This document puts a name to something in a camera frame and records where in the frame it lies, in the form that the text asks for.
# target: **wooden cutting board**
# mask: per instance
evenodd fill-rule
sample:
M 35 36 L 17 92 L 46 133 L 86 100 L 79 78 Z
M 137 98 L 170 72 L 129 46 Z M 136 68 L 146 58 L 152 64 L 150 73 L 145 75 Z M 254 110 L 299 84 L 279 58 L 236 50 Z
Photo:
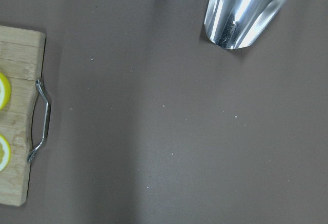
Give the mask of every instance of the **wooden cutting board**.
M 0 110 L 0 134 L 10 144 L 11 159 L 0 171 L 0 203 L 20 206 L 26 201 L 32 149 L 31 125 L 41 77 L 46 36 L 40 32 L 0 26 L 0 72 L 11 84 L 11 98 Z

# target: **silver scoop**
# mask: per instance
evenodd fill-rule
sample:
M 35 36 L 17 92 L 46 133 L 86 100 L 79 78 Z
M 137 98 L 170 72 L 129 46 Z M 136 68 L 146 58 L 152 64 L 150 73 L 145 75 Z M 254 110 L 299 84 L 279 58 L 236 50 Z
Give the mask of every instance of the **silver scoop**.
M 204 26 L 208 38 L 226 49 L 250 46 L 286 0 L 209 0 Z

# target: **lemon slice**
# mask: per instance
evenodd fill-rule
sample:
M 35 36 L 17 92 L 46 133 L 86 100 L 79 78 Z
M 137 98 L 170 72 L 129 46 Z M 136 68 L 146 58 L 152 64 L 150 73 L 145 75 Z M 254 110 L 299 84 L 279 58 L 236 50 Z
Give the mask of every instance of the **lemon slice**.
M 10 161 L 10 145 L 5 137 L 0 134 L 0 171 L 4 169 Z
M 4 74 L 0 73 L 0 110 L 8 103 L 10 95 L 10 83 Z

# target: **metal handle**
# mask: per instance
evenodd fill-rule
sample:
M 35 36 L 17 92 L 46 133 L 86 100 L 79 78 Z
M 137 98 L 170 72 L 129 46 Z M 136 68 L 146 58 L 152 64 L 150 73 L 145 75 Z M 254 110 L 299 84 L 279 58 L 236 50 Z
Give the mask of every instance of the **metal handle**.
M 47 97 L 45 95 L 45 87 L 43 84 L 43 81 L 41 78 L 37 79 L 35 82 L 36 89 L 38 90 L 39 94 L 41 95 L 42 99 L 46 103 L 46 111 L 45 111 L 45 120 L 43 123 L 43 133 L 42 133 L 42 139 L 40 144 L 35 147 L 32 151 L 30 151 L 28 157 L 27 157 L 27 162 L 31 163 L 32 160 L 35 157 L 35 154 L 37 153 L 38 149 L 42 146 L 42 144 L 47 140 L 48 136 L 48 130 L 49 130 L 49 120 L 50 120 L 50 103 L 47 100 Z

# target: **shiny metal object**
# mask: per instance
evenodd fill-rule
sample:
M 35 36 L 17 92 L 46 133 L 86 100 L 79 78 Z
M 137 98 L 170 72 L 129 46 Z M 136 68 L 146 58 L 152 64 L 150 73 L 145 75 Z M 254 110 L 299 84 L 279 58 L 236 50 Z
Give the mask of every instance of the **shiny metal object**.
M 45 95 L 45 88 L 43 81 L 39 78 L 35 82 L 36 89 L 38 90 L 39 94 L 41 95 L 42 99 L 45 101 L 46 104 L 46 110 L 45 110 L 45 119 L 44 119 L 44 124 L 43 124 L 43 133 L 42 133 L 42 139 L 41 142 L 37 147 L 35 147 L 32 151 L 30 151 L 28 157 L 27 157 L 27 162 L 31 163 L 32 160 L 35 157 L 35 154 L 37 153 L 38 149 L 42 146 L 42 144 L 46 141 L 48 137 L 48 130 L 49 130 L 49 120 L 50 120 L 50 103 L 47 100 L 47 97 Z
M 226 49 L 250 46 L 286 0 L 209 0 L 208 38 Z

